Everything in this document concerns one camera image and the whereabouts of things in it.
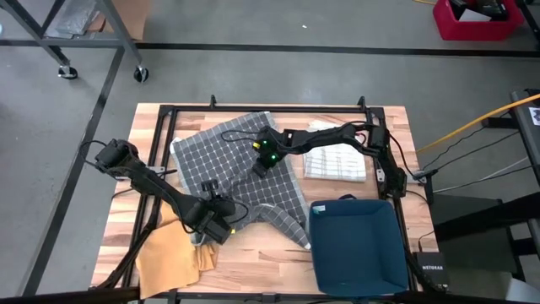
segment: concrete floor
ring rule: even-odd
[[[31,5],[37,1],[23,1]],[[504,42],[448,42],[438,36],[427,4],[408,0],[160,0],[153,2],[145,40],[318,46],[431,47],[531,50],[526,27]],[[44,16],[43,9],[33,13]],[[4,38],[27,38],[0,11]],[[0,48],[0,297],[18,294],[43,227],[100,93],[113,50],[67,49],[80,79],[55,76],[57,65],[39,48]],[[280,52],[142,51],[146,84],[132,79],[125,56],[96,139],[126,138],[138,102],[403,105],[417,147],[509,101],[512,90],[540,87],[540,61],[510,58],[400,57]],[[506,135],[486,130],[447,160]],[[440,148],[419,156],[426,164]],[[525,156],[517,137],[446,167],[437,188],[488,175]],[[85,168],[40,293],[88,287],[105,229],[114,182]],[[454,191],[504,200],[537,191],[530,171]],[[527,236],[523,227],[515,235]],[[523,259],[540,287],[540,262]]]

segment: gray checkered cloth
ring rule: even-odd
[[[238,117],[207,131],[170,144],[181,185],[188,194],[206,198],[201,182],[218,180],[218,193],[245,204],[250,212],[242,221],[235,223],[237,231],[252,221],[267,221],[289,239],[304,248],[310,243],[302,226],[307,226],[307,205],[296,181],[288,158],[268,171],[264,178],[257,176],[251,167],[258,153],[252,142],[241,140],[225,142],[220,134],[226,130],[257,132],[264,126],[276,128],[269,112],[258,112]],[[255,134],[226,133],[228,139],[256,138]],[[239,219],[245,209],[236,206],[236,214],[227,221]]]

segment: butcher block tabletop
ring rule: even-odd
[[[201,106],[201,104],[177,105]],[[138,104],[135,112],[128,140],[138,148],[139,157],[143,161],[147,161],[149,158],[159,106],[160,104],[156,103],[141,103]],[[384,106],[384,110],[387,128],[401,144],[410,169],[417,170],[419,165],[405,107]],[[245,112],[180,111],[175,122],[174,137],[188,138],[199,131],[207,130],[221,122],[245,114]],[[280,131],[283,131],[284,128],[306,129],[309,123],[314,120],[341,125],[345,122],[365,119],[365,116],[360,113],[274,112],[272,115]],[[165,136],[169,117],[165,119],[162,128],[155,164],[161,163],[163,149],[168,149],[165,147]],[[397,165],[403,167],[402,157],[397,146],[393,142],[391,144]],[[288,157],[292,161],[294,173],[308,204],[317,200],[336,199],[348,193],[357,198],[377,198],[375,172],[370,157],[365,157],[366,182],[338,182],[304,178],[302,155],[289,155]],[[174,161],[170,158],[167,169],[175,168]],[[182,191],[176,174],[168,175],[166,181]],[[128,188],[129,181],[118,182],[116,192]],[[408,190],[425,195],[424,190],[417,185],[408,184]],[[92,285],[103,282],[126,254],[132,238],[139,198],[140,195],[137,192],[131,191],[112,200],[111,211],[94,269]],[[152,205],[151,202],[153,199],[148,201],[148,206]],[[419,238],[433,231],[428,205],[422,198],[408,193],[405,198],[402,198],[402,208],[409,246],[411,251],[417,252]],[[435,234],[422,238],[422,248],[424,251],[438,251]],[[131,284],[138,284],[136,269]],[[196,284],[182,288],[179,292],[321,293],[317,289],[311,253],[289,240],[268,223],[253,223],[231,235],[227,242],[219,248],[216,269],[202,272],[201,279]]]

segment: white towel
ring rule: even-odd
[[[308,131],[339,127],[335,123],[313,121]],[[304,154],[304,176],[349,182],[365,182],[364,156],[348,144],[314,148]]]

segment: metal table leg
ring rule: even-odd
[[[137,60],[137,66],[135,67],[135,73],[133,77],[138,82],[142,83],[149,77],[149,71],[143,66],[143,58],[139,53],[135,43],[133,43],[126,26],[122,22],[120,14],[116,11],[116,8],[111,0],[96,0],[98,9],[104,14],[107,22],[111,24],[112,29],[115,31],[116,37],[124,45],[126,52],[135,57]]]
[[[48,46],[43,43],[41,32],[41,26],[35,21],[34,18],[28,13],[17,0],[0,0],[0,6],[11,14],[15,20],[34,38],[34,40],[51,56],[54,60],[60,64],[58,69],[58,77],[64,79],[76,79],[78,77],[77,70],[71,68],[69,65],[69,59],[62,53],[62,50],[58,46]]]

